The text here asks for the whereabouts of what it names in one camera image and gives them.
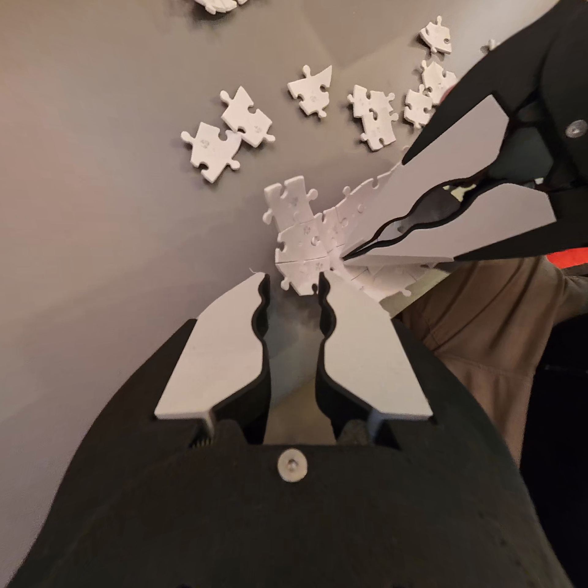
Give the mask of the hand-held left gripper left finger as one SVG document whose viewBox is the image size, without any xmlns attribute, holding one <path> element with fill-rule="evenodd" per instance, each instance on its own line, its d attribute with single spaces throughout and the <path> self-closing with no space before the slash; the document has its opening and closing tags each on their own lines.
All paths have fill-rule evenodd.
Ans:
<svg viewBox="0 0 588 588">
<path fill-rule="evenodd" d="M 258 272 L 214 300 L 196 319 L 155 408 L 159 420 L 196 419 L 209 437 L 222 420 L 263 443 L 271 400 L 270 277 Z"/>
</svg>

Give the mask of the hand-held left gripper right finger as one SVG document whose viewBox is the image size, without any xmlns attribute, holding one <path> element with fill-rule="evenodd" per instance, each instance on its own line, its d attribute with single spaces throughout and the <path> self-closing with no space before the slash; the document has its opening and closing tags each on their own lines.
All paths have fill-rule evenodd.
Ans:
<svg viewBox="0 0 588 588">
<path fill-rule="evenodd" d="M 433 410 L 390 314 L 334 272 L 319 276 L 316 402 L 335 439 L 359 420 L 376 440 L 389 420 L 425 422 Z"/>
</svg>

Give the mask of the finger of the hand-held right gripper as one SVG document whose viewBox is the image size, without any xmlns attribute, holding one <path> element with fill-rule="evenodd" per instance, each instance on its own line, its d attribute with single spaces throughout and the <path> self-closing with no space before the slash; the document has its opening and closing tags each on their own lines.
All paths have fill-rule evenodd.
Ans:
<svg viewBox="0 0 588 588">
<path fill-rule="evenodd" d="M 349 266 L 450 262 L 458 256 L 556 222 L 548 195 L 503 183 L 443 220 L 417 224 L 395 239 L 381 234 L 345 256 Z"/>
<path fill-rule="evenodd" d="M 489 166 L 499 154 L 508 123 L 508 115 L 489 95 L 407 164 L 399 165 L 347 238 L 343 256 L 371 243 L 383 225 L 406 217 L 430 189 Z"/>
</svg>

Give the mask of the assembled white puzzle section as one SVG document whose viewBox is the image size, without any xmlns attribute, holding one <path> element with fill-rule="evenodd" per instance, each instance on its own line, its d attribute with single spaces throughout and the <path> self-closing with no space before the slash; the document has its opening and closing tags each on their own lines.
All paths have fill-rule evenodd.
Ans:
<svg viewBox="0 0 588 588">
<path fill-rule="evenodd" d="M 264 188 L 268 209 L 262 219 L 277 228 L 275 265 L 283 277 L 283 290 L 292 288 L 299 296 L 311 296 L 318 286 L 319 274 L 331 270 L 377 302 L 397 293 L 411 295 L 409 286 L 432 270 L 433 262 L 400 266 L 375 262 L 348 266 L 343 262 L 343 249 L 352 229 L 394 170 L 395 167 L 376 179 L 369 178 L 354 189 L 345 187 L 341 202 L 317 214 L 312 211 L 311 201 L 318 197 L 318 191 L 307 190 L 302 175 Z"/>
</svg>

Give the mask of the white puzzle pieces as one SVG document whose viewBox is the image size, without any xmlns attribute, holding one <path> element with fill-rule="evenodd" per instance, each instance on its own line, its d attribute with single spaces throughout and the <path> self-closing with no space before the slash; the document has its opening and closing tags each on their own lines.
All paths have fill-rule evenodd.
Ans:
<svg viewBox="0 0 588 588">
<path fill-rule="evenodd" d="M 456 75 L 434 59 L 424 60 L 420 69 L 419 89 L 407 91 L 403 110 L 403 120 L 414 130 L 430 122 L 442 99 L 458 83 Z M 310 66 L 305 65 L 302 78 L 286 85 L 289 95 L 298 101 L 306 116 L 316 115 L 319 120 L 326 117 L 332 75 L 332 65 L 314 74 Z M 180 135 L 191 148 L 190 163 L 195 168 L 204 166 L 201 174 L 209 183 L 216 182 L 226 167 L 233 171 L 240 168 L 235 155 L 243 142 L 253 148 L 275 142 L 275 136 L 270 133 L 272 120 L 262 110 L 254 109 L 254 100 L 243 86 L 233 95 L 222 90 L 219 99 L 225 106 L 221 114 L 226 126 L 223 137 L 220 128 L 205 122 L 199 124 L 195 135 L 185 130 Z M 353 117 L 362 122 L 359 141 L 368 145 L 372 152 L 396 141 L 393 123 L 399 119 L 399 114 L 393 109 L 394 99 L 394 93 L 370 91 L 360 85 L 355 85 L 347 97 Z"/>
</svg>

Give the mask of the red orange bag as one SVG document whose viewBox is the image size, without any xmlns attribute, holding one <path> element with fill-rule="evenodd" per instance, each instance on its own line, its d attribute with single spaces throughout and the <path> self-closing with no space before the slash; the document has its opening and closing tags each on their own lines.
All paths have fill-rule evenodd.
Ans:
<svg viewBox="0 0 588 588">
<path fill-rule="evenodd" d="M 587 264 L 587 248 L 581 247 L 548 254 L 549 262 L 560 269 L 569 269 Z"/>
</svg>

